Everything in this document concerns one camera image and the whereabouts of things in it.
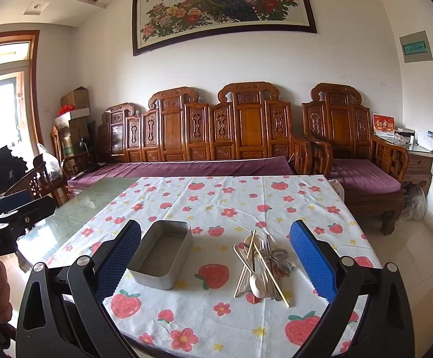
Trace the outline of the person's left hand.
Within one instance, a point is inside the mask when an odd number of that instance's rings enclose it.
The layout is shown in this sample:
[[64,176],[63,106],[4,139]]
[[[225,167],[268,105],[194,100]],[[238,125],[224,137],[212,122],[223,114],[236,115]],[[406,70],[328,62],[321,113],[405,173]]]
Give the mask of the person's left hand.
[[0,324],[12,319],[13,306],[10,302],[10,285],[7,281],[7,271],[0,261]]

